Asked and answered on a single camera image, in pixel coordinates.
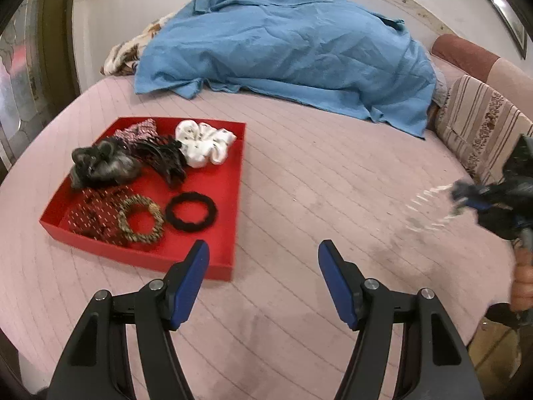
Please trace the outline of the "right human hand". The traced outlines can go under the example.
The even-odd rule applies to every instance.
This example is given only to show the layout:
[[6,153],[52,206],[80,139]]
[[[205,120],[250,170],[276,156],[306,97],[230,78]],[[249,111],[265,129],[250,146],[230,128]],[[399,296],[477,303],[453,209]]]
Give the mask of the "right human hand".
[[515,267],[510,289],[510,308],[513,312],[523,312],[533,306],[533,266],[532,253],[525,247],[514,248]]

